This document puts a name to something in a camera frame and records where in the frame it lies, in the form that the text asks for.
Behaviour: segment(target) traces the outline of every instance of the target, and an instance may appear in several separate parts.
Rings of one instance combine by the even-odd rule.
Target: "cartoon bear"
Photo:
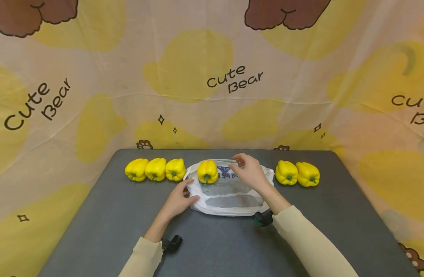
[[[78,0],[0,0],[0,33],[25,38],[41,23],[59,24],[77,15]]]
[[[331,0],[249,0],[244,15],[254,30],[273,29],[283,24],[290,30],[312,27]]]

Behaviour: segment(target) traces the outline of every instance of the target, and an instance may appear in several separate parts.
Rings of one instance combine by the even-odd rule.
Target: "yellow bell pepper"
[[[278,161],[275,168],[275,177],[280,184],[294,185],[297,183],[298,169],[289,161]]]
[[[309,163],[296,163],[298,182],[303,187],[314,187],[320,183],[320,171]]]
[[[218,179],[217,165],[212,160],[205,160],[200,163],[197,170],[198,180],[204,184],[215,183]]]
[[[166,159],[165,158],[155,158],[151,160],[144,173],[152,181],[162,181],[166,178]]]
[[[166,177],[175,182],[182,181],[186,174],[183,159],[173,159],[166,164]]]
[[[149,160],[147,159],[136,159],[127,164],[124,169],[124,173],[127,177],[133,181],[141,182],[144,181],[146,175],[144,169],[146,168]]]

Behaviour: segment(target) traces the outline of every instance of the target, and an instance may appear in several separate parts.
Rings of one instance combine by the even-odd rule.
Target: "printed backdrop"
[[[0,277],[123,148],[334,151],[424,276],[424,0],[0,1]]]

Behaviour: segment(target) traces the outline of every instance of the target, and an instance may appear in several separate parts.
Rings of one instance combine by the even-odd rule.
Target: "person's left hand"
[[[184,212],[187,207],[191,204],[200,200],[199,195],[195,195],[192,197],[185,197],[189,195],[189,192],[186,189],[186,186],[192,183],[194,179],[184,180],[179,183],[174,190],[170,193],[166,203],[162,207],[160,211],[160,215],[166,217],[168,220],[171,220],[175,216]]]

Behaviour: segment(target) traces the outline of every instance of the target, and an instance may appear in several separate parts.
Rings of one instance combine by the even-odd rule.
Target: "black clamp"
[[[163,252],[173,253],[180,248],[180,245],[183,243],[183,238],[179,235],[175,235],[171,241],[168,239],[162,239],[163,242]]]
[[[254,214],[254,221],[259,227],[266,227],[274,221],[272,216],[274,213],[269,209],[264,213],[256,212]]]

